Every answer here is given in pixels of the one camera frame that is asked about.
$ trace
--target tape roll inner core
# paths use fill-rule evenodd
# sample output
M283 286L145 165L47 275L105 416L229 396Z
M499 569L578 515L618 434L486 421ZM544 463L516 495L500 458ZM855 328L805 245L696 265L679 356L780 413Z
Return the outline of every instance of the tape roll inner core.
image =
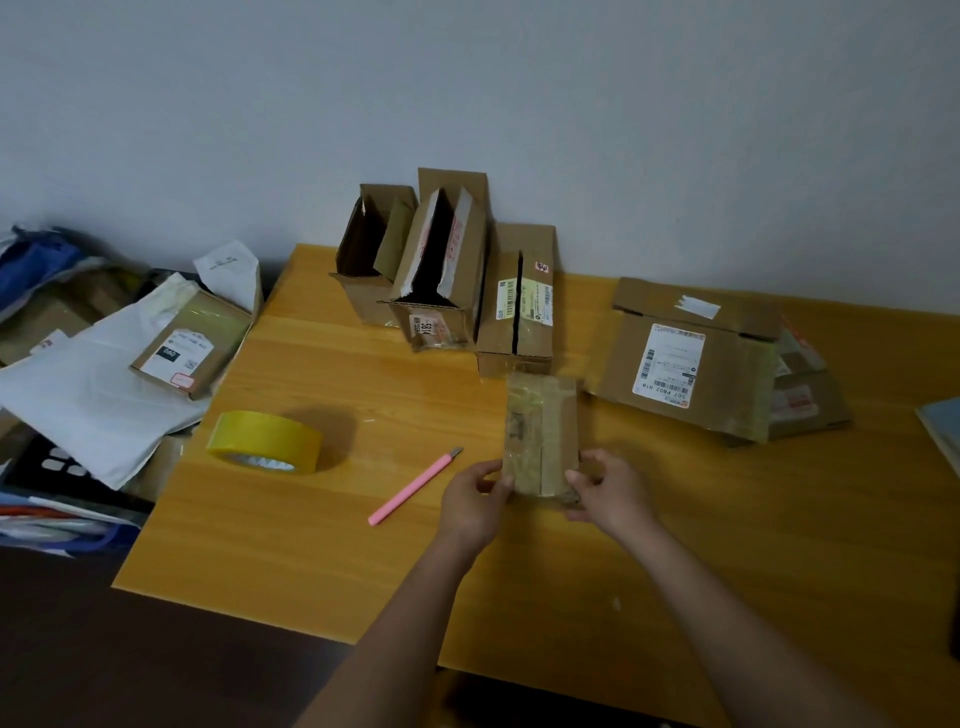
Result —
M292 471L295 466L285 463L282 460L274 460L260 455L247 455L244 452L230 452L227 457L240 465L247 465L251 468L264 468L268 471Z

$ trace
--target wall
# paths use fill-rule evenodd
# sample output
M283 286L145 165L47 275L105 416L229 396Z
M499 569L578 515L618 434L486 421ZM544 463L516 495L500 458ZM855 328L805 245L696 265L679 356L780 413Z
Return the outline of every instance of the wall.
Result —
M568 270L960 313L953 0L6 0L0 222L182 266L485 170Z

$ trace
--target blue notebook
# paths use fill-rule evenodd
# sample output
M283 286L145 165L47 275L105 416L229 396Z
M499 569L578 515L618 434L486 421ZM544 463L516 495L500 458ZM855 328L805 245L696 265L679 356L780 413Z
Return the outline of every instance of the blue notebook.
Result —
M960 397L918 407L917 416L953 471L960 475Z

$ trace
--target person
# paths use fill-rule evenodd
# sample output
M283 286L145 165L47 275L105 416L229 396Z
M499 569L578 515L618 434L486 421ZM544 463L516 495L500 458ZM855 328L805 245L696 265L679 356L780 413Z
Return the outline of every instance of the person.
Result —
M720 701L738 726L892 726L880 710L807 657L741 601L660 523L640 474L603 449L581 453L603 469L598 482L566 478L593 522L648 572L693 644ZM444 492L436 536L370 629L307 707L298 728L417 725L440 655L457 588L496 536L512 491L476 463Z

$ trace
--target yellow packing tape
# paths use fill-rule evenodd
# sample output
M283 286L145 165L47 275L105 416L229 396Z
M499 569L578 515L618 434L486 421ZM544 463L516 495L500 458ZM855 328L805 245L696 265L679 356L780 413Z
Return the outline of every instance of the yellow packing tape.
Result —
M238 465L277 473L313 473L323 436L313 427L263 412L224 412L206 451Z

